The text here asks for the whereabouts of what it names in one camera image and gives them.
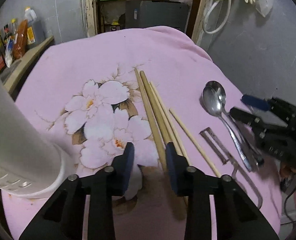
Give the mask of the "thick wooden chopstick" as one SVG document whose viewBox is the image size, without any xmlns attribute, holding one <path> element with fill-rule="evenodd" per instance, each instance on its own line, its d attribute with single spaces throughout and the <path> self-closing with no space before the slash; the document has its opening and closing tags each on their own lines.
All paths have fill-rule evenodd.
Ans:
<svg viewBox="0 0 296 240">
<path fill-rule="evenodd" d="M 170 139 L 170 136 L 169 136 L 168 131 L 166 129 L 165 121 L 164 121 L 164 119 L 162 117 L 160 107 L 158 106 L 157 99 L 154 96 L 153 90 L 151 88 L 150 83 L 148 82 L 148 79 L 147 79 L 147 77 L 145 75 L 145 72 L 143 70 L 141 70 L 139 72 L 139 74 L 140 74 L 141 80 L 143 81 L 147 96 L 149 98 L 150 105 L 152 107 L 152 110 L 153 110 L 153 113 L 155 115 L 155 119 L 157 121 L 160 133 L 162 135 L 164 144 L 166 146 L 171 141 L 171 139 Z"/>
</svg>

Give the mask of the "white cap oil jug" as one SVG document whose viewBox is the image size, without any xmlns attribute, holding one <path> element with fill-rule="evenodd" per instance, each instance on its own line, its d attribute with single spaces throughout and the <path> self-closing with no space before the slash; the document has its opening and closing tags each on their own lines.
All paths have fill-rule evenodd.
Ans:
<svg viewBox="0 0 296 240">
<path fill-rule="evenodd" d="M 31 7 L 25 9 L 25 20 L 27 20 L 27 47 L 32 49 L 44 42 L 45 35 L 42 24 L 35 11 Z"/>
</svg>

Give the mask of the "pink floral tablecloth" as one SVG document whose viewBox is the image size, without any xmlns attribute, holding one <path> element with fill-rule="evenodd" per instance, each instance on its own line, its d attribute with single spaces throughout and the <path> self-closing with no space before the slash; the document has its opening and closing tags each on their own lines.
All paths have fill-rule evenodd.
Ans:
<svg viewBox="0 0 296 240">
<path fill-rule="evenodd" d="M 185 220 L 185 239 L 211 239 L 210 195 L 224 239 L 277 239 L 277 234 L 247 194 L 228 175 L 212 177 L 191 166 L 154 87 L 143 71 L 132 79 L 95 78 L 107 72 L 104 46 L 117 35 L 79 40 L 52 48 L 42 72 L 27 80 L 15 106 L 28 116 L 34 106 L 47 113 L 63 110 L 50 136 L 80 140 L 68 144 L 75 169 L 55 190 L 21 234 L 21 239 L 115 239 L 114 197 L 136 196 L 143 169 L 166 190 L 173 211 Z"/>
</svg>

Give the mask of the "steel spoon front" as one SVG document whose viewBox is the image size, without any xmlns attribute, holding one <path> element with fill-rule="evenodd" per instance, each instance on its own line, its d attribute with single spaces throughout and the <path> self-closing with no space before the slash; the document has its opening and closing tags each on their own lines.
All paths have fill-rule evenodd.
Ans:
<svg viewBox="0 0 296 240">
<path fill-rule="evenodd" d="M 229 126 L 228 122 L 224 120 L 222 114 L 223 114 L 223 106 L 222 103 L 219 100 L 219 96 L 216 94 L 215 90 L 211 88 L 210 86 L 206 86 L 203 89 L 202 92 L 202 102 L 204 105 L 205 110 L 212 116 L 215 116 L 221 120 L 221 122 L 224 124 L 226 129 L 228 130 L 233 143 L 237 149 L 237 152 L 239 153 L 239 156 L 246 167 L 246 169 L 249 172 L 253 171 L 252 165 L 248 159 L 248 157 L 245 155 L 241 143 L 239 139 L 237 138 L 235 132 L 232 130 L 232 128 Z"/>
</svg>

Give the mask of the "steel spoon behind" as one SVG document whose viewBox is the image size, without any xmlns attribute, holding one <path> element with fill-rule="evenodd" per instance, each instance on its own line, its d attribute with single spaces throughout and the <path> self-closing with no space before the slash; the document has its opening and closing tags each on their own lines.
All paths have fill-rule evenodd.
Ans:
<svg viewBox="0 0 296 240">
<path fill-rule="evenodd" d="M 219 96 L 219 100 L 222 103 L 223 106 L 223 118 L 225 121 L 228 122 L 229 126 L 232 128 L 232 130 L 235 132 L 237 138 L 239 139 L 242 149 L 245 153 L 245 155 L 248 157 L 253 170 L 258 169 L 259 167 L 262 167 L 264 165 L 264 158 L 262 155 L 254 148 L 254 146 L 249 142 L 249 140 L 243 135 L 241 129 L 237 125 L 237 123 L 233 120 L 233 118 L 230 116 L 230 114 L 225 110 L 225 104 L 226 104 L 226 93 L 223 88 L 223 86 L 217 82 L 217 81 L 208 81 L 206 86 L 210 86 L 213 88 L 216 92 L 216 94 Z"/>
</svg>

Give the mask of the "separate wooden chopstick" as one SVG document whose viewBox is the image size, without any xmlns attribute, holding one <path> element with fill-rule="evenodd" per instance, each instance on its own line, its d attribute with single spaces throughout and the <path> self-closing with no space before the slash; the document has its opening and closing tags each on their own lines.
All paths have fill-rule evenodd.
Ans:
<svg viewBox="0 0 296 240">
<path fill-rule="evenodd" d="M 191 142 L 194 144 L 195 148 L 198 150 L 198 152 L 201 154 L 203 159 L 207 162 L 208 166 L 212 169 L 214 174 L 217 177 L 221 177 L 221 173 L 215 166 L 215 164 L 211 161 L 211 159 L 208 157 L 208 155 L 205 153 L 205 150 L 201 147 L 201 145 L 198 143 L 198 141 L 194 138 L 194 136 L 191 134 L 191 132 L 188 130 L 188 128 L 185 126 L 185 124 L 182 122 L 182 120 L 179 118 L 179 116 L 174 112 L 173 109 L 169 109 L 169 112 L 172 114 L 174 119 L 177 121 L 179 126 L 183 129 L 185 134 L 188 136 L 188 138 L 191 140 Z"/>
</svg>

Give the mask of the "thin wooden chopstick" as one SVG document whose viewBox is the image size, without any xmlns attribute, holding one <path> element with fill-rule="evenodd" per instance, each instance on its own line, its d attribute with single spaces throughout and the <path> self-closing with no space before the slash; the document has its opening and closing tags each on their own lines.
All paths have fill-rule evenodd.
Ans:
<svg viewBox="0 0 296 240">
<path fill-rule="evenodd" d="M 161 114 L 162 114 L 162 117 L 165 121 L 165 126 L 166 126 L 166 129 L 167 129 L 167 132 L 171 138 L 171 141 L 174 143 L 174 146 L 176 148 L 176 151 L 179 155 L 181 156 L 184 156 L 186 157 L 187 161 L 188 161 L 188 164 L 190 165 L 191 162 L 188 158 L 188 154 L 187 154 L 187 151 L 185 150 L 185 147 L 183 146 L 183 142 L 177 132 L 177 129 L 175 128 L 174 124 L 172 123 L 171 121 L 171 118 L 170 118 L 170 113 L 169 111 L 166 109 L 164 103 L 163 103 L 163 100 L 161 99 L 160 97 L 160 94 L 158 93 L 155 85 L 150 81 L 150 87 L 153 91 L 153 95 L 155 97 L 155 99 L 157 100 L 157 104 L 158 104 L 158 107 L 161 111 Z"/>
</svg>

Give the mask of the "dark grey cabinet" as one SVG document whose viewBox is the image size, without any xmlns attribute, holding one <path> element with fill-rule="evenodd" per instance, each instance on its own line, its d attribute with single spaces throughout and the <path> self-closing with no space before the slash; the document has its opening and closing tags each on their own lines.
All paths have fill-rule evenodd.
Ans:
<svg viewBox="0 0 296 240">
<path fill-rule="evenodd" d="M 185 31 L 189 6 L 185 3 L 161 0 L 128 0 L 125 8 L 125 28 L 167 26 Z"/>
</svg>

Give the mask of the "white plastic utensil holder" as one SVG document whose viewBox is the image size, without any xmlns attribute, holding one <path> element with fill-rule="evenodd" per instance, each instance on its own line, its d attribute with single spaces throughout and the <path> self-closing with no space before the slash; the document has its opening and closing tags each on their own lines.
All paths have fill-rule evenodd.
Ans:
<svg viewBox="0 0 296 240">
<path fill-rule="evenodd" d="M 47 198 L 73 173 L 73 159 L 41 136 L 0 80 L 0 189 L 22 198 Z"/>
</svg>

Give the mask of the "steel spoon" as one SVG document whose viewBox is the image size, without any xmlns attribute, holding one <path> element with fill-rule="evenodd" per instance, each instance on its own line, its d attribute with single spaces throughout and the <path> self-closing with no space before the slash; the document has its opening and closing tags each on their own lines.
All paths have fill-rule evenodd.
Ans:
<svg viewBox="0 0 296 240">
<path fill-rule="evenodd" d="M 203 89 L 202 92 L 202 102 L 204 105 L 205 110 L 212 116 L 215 116 L 221 120 L 221 122 L 224 124 L 226 129 L 228 130 L 233 143 L 237 149 L 237 152 L 239 153 L 239 156 L 246 167 L 246 169 L 249 172 L 253 171 L 252 165 L 248 159 L 248 157 L 245 155 L 241 143 L 239 139 L 237 138 L 235 132 L 232 130 L 232 128 L 229 126 L 228 122 L 224 120 L 222 114 L 223 114 L 223 106 L 222 103 L 219 100 L 219 96 L 216 94 L 215 90 L 211 88 L 210 86 L 206 86 Z"/>
<path fill-rule="evenodd" d="M 235 132 L 237 138 L 239 139 L 242 149 L 245 153 L 245 155 L 248 157 L 253 170 L 258 169 L 259 167 L 262 167 L 264 165 L 264 158 L 262 155 L 254 148 L 254 146 L 249 142 L 249 140 L 243 135 L 241 129 L 237 125 L 237 123 L 233 120 L 233 118 L 230 116 L 230 114 L 225 110 L 225 104 L 226 104 L 226 93 L 223 88 L 223 86 L 217 82 L 217 81 L 208 81 L 206 86 L 210 86 L 213 88 L 216 92 L 216 94 L 219 96 L 219 100 L 222 103 L 223 106 L 223 118 L 225 121 L 228 122 L 229 126 L 232 128 L 232 130 Z"/>
</svg>

